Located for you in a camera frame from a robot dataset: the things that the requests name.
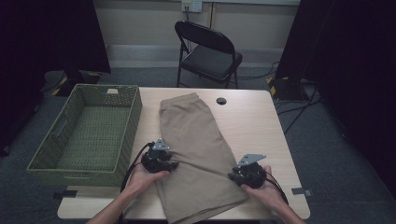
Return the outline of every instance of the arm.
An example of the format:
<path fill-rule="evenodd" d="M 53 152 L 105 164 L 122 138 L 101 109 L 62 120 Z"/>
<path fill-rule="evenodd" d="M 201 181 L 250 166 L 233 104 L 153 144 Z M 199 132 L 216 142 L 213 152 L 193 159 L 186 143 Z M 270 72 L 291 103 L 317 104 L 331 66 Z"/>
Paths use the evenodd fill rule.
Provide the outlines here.
<path fill-rule="evenodd" d="M 264 167 L 265 172 L 271 174 L 271 167 Z M 268 181 L 258 189 L 252 189 L 248 185 L 242 185 L 247 194 L 260 200 L 265 206 L 272 209 L 287 224 L 304 224 L 305 222 L 283 201 L 278 189 Z"/>
<path fill-rule="evenodd" d="M 169 175 L 167 171 L 152 174 L 146 171 L 141 163 L 136 165 L 125 190 L 87 223 L 115 223 L 117 218 L 133 199 L 144 192 L 152 182 L 167 175 Z"/>

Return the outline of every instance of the basket handle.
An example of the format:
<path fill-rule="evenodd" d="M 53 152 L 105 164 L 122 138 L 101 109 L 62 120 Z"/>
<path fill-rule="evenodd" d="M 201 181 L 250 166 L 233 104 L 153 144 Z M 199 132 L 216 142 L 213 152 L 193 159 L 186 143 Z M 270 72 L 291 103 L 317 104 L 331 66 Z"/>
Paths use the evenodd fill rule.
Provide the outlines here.
<path fill-rule="evenodd" d="M 102 93 L 103 95 L 109 95 L 109 94 L 116 95 L 119 94 L 119 89 L 117 87 L 100 88 L 99 92 Z"/>
<path fill-rule="evenodd" d="M 64 130 L 64 127 L 67 124 L 67 117 L 65 115 L 62 115 L 59 118 L 58 123 L 56 124 L 56 127 L 53 129 L 53 134 L 57 137 L 59 137 L 59 135 L 62 133 L 62 131 Z"/>
<path fill-rule="evenodd" d="M 89 177 L 84 177 L 84 176 L 64 176 L 65 179 L 79 179 L 79 180 L 90 180 Z"/>

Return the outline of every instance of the wooden table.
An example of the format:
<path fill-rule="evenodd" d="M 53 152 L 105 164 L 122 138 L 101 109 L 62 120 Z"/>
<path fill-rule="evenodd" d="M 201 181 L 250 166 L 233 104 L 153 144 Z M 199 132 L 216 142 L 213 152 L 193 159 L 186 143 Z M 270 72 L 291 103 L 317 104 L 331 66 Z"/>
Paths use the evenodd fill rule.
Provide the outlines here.
<path fill-rule="evenodd" d="M 273 175 L 288 197 L 290 206 L 303 219 L 310 211 L 303 194 L 293 195 L 291 189 L 301 187 L 288 144 L 281 129 L 273 101 L 268 91 L 139 88 L 143 109 L 136 131 L 132 160 L 142 146 L 161 137 L 160 101 L 196 92 L 204 100 L 216 119 L 221 133 L 233 150 L 237 161 L 246 153 L 265 154 L 259 164 L 271 165 Z M 226 105 L 216 100 L 223 97 Z M 107 206 L 120 188 L 73 187 L 76 198 L 63 198 L 58 216 L 64 219 L 89 219 Z M 125 219 L 165 219 L 155 185 L 151 185 L 125 210 Z M 276 219 L 274 213 L 251 198 L 245 203 L 211 219 Z"/>

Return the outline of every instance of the gray floor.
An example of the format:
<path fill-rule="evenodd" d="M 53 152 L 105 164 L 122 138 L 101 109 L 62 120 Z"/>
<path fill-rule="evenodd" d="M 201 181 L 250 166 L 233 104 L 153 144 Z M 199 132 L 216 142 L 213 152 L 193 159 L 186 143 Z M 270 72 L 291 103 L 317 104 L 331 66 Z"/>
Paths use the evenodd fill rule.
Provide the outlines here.
<path fill-rule="evenodd" d="M 139 86 L 175 87 L 176 71 L 172 66 L 125 68 L 114 66 L 112 74 L 104 74 L 100 83 L 137 84 Z M 268 67 L 242 67 L 240 77 L 257 77 Z M 47 75 L 54 84 L 62 72 Z M 220 88 L 205 80 L 184 73 L 183 80 L 197 88 Z M 264 78 L 241 80 L 240 89 L 268 90 Z M 308 93 L 313 86 L 306 85 Z M 50 125 L 61 111 L 63 97 L 47 92 L 36 114 L 10 145 L 11 153 L 0 158 L 0 223 L 83 223 L 57 217 L 60 201 L 53 200 L 54 191 L 64 187 L 42 185 L 26 174 L 25 169 L 35 154 Z M 278 112 L 303 103 L 274 101 Z M 279 115 L 286 130 L 299 110 Z M 290 152 L 311 210 L 308 223 L 396 223 L 396 203 L 378 179 L 366 159 L 343 137 L 339 122 L 322 102 L 309 106 L 286 133 Z"/>

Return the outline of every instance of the green wicker basket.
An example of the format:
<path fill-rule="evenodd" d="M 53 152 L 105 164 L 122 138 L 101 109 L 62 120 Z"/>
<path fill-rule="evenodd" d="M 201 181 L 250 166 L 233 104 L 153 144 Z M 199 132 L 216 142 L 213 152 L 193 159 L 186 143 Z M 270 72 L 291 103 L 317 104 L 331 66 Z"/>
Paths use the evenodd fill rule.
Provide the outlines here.
<path fill-rule="evenodd" d="M 141 110 L 137 86 L 76 85 L 27 172 L 50 185 L 121 186 Z"/>

